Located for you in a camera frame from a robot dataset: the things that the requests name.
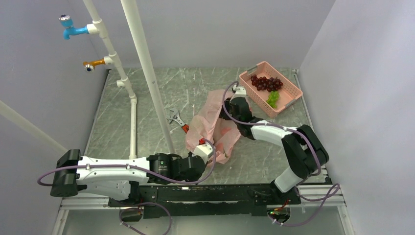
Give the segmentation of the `purple fake grapes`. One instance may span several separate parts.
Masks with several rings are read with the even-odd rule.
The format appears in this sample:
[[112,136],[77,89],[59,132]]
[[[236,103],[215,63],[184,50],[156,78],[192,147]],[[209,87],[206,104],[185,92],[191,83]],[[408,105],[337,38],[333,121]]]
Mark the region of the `purple fake grapes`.
[[266,78],[265,76],[258,77],[256,74],[250,77],[251,84],[257,88],[258,91],[278,91],[282,88],[283,82],[278,78]]

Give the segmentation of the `pink plastic bag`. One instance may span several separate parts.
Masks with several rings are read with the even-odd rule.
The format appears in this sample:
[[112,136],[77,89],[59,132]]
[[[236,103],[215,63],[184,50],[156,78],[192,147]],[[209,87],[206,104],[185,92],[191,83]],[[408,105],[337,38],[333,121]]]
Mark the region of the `pink plastic bag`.
[[216,149],[216,161],[225,164],[231,157],[234,145],[241,134],[232,120],[220,118],[224,90],[214,90],[208,93],[207,100],[189,125],[185,136],[186,148],[194,150],[202,138],[208,139]]

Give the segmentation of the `green fake grapes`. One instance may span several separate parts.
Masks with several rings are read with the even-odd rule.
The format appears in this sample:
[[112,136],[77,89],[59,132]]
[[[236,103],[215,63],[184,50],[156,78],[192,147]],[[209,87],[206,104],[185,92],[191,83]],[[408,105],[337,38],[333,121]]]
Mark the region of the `green fake grapes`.
[[267,104],[272,108],[277,108],[277,102],[279,100],[279,92],[271,91],[269,92],[268,99],[266,100]]

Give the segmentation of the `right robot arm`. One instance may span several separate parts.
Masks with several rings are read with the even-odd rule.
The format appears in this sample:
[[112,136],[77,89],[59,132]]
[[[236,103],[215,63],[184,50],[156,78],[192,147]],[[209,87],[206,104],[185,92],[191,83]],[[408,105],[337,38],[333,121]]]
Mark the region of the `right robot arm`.
[[225,99],[220,117],[232,120],[242,136],[284,150],[289,166],[271,182],[269,191],[275,203],[282,203],[292,188],[319,172],[329,161],[328,152],[310,126],[284,127],[255,117],[244,97]]

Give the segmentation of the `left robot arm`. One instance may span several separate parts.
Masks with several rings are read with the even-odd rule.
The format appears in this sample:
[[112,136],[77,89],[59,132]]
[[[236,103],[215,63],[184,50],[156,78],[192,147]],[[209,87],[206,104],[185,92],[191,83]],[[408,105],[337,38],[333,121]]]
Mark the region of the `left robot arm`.
[[140,201],[139,185],[198,184],[212,147],[199,145],[187,157],[157,153],[137,159],[96,159],[67,151],[58,161],[51,183],[53,197],[73,197],[80,192],[110,197],[133,206]]

